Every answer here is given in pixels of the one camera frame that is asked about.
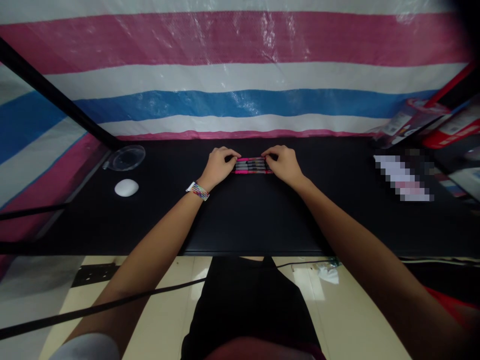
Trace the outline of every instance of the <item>marker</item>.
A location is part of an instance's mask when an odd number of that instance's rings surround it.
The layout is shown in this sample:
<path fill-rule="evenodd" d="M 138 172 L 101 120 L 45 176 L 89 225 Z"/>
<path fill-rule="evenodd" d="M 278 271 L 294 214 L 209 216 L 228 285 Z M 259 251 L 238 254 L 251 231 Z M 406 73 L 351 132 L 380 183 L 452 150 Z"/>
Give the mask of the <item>marker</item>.
<path fill-rule="evenodd" d="M 231 172 L 232 174 L 273 174 L 271 170 L 235 170 Z"/>
<path fill-rule="evenodd" d="M 250 164 L 250 165 L 243 165 L 243 164 L 237 164 L 235 165 L 236 168 L 264 168 L 266 165 L 265 164 Z"/>
<path fill-rule="evenodd" d="M 264 157 L 241 157 L 236 161 L 239 162 L 239 161 L 250 161 L 250 160 L 265 160 L 265 158 Z"/>
<path fill-rule="evenodd" d="M 237 167 L 238 171 L 255 171 L 255 170 L 267 170 L 265 167 Z"/>
<path fill-rule="evenodd" d="M 237 164 L 265 164 L 265 160 L 236 161 Z"/>

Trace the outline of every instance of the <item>wristband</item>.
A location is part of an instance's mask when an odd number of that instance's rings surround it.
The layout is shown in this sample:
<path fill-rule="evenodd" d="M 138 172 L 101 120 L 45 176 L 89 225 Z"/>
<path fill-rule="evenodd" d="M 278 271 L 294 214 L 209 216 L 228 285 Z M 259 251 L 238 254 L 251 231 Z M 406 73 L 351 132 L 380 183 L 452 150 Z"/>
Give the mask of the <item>wristband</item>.
<path fill-rule="evenodd" d="M 185 190 L 187 193 L 192 192 L 195 195 L 198 195 L 199 197 L 202 198 L 203 201 L 207 201 L 209 198 L 210 194 L 207 190 L 205 190 L 203 187 L 198 185 L 195 181 L 190 184 L 188 189 Z"/>

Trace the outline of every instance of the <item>floor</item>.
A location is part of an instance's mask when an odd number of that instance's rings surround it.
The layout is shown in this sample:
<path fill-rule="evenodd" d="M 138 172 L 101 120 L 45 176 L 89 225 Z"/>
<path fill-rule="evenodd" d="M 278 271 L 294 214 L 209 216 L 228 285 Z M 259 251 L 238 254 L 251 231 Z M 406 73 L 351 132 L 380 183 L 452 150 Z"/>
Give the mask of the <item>floor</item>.
<path fill-rule="evenodd" d="M 87 256 L 84 265 L 115 262 L 125 257 Z M 274 257 L 277 265 L 318 260 L 318 257 Z M 179 256 L 158 287 L 204 278 L 211 257 Z M 328 360 L 410 359 L 394 331 L 375 304 L 344 266 L 338 269 L 338 284 L 318 276 L 310 264 L 289 265 L 280 271 L 301 290 Z M 92 305 L 107 282 L 71 288 L 61 313 Z M 133 333 L 123 357 L 130 359 L 180 359 L 182 340 L 189 332 L 203 283 L 153 296 Z M 48 335 L 40 360 L 46 360 L 65 341 L 80 320 L 55 325 Z"/>

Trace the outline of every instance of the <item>black pants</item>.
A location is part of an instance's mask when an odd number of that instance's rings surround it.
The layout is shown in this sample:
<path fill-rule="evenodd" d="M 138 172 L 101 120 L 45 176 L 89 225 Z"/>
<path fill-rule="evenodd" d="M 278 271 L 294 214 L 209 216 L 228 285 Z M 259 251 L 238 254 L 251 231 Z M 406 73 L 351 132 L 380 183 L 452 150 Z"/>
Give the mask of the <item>black pants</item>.
<path fill-rule="evenodd" d="M 262 262 L 212 259 L 181 357 L 204 359 L 240 336 L 293 348 L 300 343 L 320 348 L 300 289 L 275 268 L 271 257 Z"/>

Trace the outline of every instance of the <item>clear plastic lid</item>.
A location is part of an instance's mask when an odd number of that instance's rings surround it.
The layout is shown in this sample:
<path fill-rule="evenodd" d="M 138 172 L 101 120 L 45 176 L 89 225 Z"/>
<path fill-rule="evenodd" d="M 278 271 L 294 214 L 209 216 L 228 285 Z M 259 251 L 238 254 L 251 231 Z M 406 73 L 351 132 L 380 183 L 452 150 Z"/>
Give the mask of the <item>clear plastic lid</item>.
<path fill-rule="evenodd" d="M 115 151 L 103 164 L 104 169 L 128 171 L 135 169 L 145 159 L 145 149 L 140 145 L 129 145 Z"/>

